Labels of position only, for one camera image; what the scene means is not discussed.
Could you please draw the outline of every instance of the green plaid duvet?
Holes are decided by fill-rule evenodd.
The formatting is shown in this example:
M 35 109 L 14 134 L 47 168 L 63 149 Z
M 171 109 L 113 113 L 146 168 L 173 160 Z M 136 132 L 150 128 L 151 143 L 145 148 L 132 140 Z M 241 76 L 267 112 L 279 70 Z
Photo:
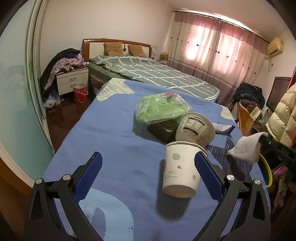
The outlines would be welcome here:
M 150 58 L 137 56 L 97 56 L 92 63 L 117 73 L 128 80 L 179 90 L 206 100 L 215 101 L 220 91 L 202 79 L 182 73 Z

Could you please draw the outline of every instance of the red bucket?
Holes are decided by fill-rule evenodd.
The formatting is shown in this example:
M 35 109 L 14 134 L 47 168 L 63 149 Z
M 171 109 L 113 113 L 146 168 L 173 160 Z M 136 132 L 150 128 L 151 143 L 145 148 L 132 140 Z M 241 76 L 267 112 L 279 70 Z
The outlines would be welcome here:
M 89 90 L 86 84 L 77 84 L 73 87 L 74 98 L 76 103 L 84 103 L 87 99 Z

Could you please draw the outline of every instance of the blue gripper pad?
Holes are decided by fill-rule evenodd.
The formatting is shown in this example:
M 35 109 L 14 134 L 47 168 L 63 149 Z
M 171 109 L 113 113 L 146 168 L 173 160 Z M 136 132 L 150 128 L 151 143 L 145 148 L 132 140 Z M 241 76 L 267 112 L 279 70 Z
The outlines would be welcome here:
M 96 176 L 102 168 L 102 165 L 102 155 L 101 153 L 97 153 L 75 184 L 75 193 L 73 196 L 75 202 L 79 203 L 80 200 L 86 198 Z
M 223 185 L 201 152 L 195 154 L 194 165 L 211 197 L 221 203 L 223 200 Z

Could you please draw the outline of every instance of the white puffer jacket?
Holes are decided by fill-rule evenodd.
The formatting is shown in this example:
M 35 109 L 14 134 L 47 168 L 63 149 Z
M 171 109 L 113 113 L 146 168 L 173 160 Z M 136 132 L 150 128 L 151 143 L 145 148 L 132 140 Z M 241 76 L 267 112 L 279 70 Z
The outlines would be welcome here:
M 292 85 L 283 95 L 269 118 L 266 127 L 275 141 L 292 147 L 292 140 L 296 129 L 296 84 Z

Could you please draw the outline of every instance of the air conditioner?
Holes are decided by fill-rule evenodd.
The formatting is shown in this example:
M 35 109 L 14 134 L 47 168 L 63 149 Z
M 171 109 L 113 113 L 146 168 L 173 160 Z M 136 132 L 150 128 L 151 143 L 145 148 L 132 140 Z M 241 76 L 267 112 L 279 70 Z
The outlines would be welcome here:
M 270 58 L 277 56 L 278 54 L 283 52 L 284 42 L 279 38 L 275 38 L 268 46 L 267 46 L 267 56 Z

